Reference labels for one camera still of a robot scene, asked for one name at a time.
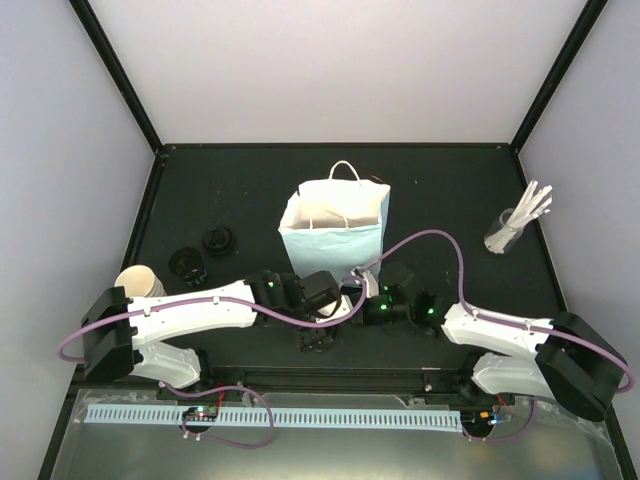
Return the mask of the light blue paper bag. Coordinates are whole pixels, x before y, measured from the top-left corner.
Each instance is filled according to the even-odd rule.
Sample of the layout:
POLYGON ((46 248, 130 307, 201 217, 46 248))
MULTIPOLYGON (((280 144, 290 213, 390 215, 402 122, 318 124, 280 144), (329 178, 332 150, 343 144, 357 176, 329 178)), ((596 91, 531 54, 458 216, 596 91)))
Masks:
POLYGON ((278 232, 295 274, 328 271, 340 281, 383 251, 391 187, 361 177, 346 160, 289 198, 278 232))

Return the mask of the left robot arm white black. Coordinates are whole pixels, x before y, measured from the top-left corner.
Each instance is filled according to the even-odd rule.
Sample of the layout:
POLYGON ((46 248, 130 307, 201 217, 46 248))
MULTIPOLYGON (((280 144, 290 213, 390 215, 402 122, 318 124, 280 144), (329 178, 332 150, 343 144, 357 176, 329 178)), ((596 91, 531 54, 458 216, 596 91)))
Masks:
POLYGON ((167 341, 207 330, 251 327, 263 315, 253 304, 314 327, 352 308, 327 271, 305 278, 262 271, 223 287, 165 297, 128 297, 123 287, 111 287, 81 325, 123 313, 131 316, 82 335, 85 378, 106 383, 134 375, 181 388, 193 399, 205 398, 215 384, 206 355, 167 341))

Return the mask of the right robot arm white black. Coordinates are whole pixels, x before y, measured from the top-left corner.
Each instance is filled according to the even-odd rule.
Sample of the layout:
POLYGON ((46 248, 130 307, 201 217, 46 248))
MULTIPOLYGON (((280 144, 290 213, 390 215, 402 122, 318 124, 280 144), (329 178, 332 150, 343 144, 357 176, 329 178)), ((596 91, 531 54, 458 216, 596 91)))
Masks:
POLYGON ((553 400, 580 418, 606 419, 625 364, 582 317, 525 318, 430 294, 401 263, 361 270, 363 321, 406 322, 432 338, 474 348, 454 379, 457 396, 479 402, 503 393, 553 400))

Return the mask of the black coffee cup lid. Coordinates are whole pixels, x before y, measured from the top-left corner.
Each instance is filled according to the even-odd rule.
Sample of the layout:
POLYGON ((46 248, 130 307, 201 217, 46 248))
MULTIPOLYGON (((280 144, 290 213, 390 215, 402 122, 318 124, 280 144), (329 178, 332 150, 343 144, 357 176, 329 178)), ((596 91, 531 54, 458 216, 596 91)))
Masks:
POLYGON ((234 244, 234 235, 226 226, 211 228, 207 230, 202 237, 203 248, 215 256, 228 254, 234 247, 234 244))

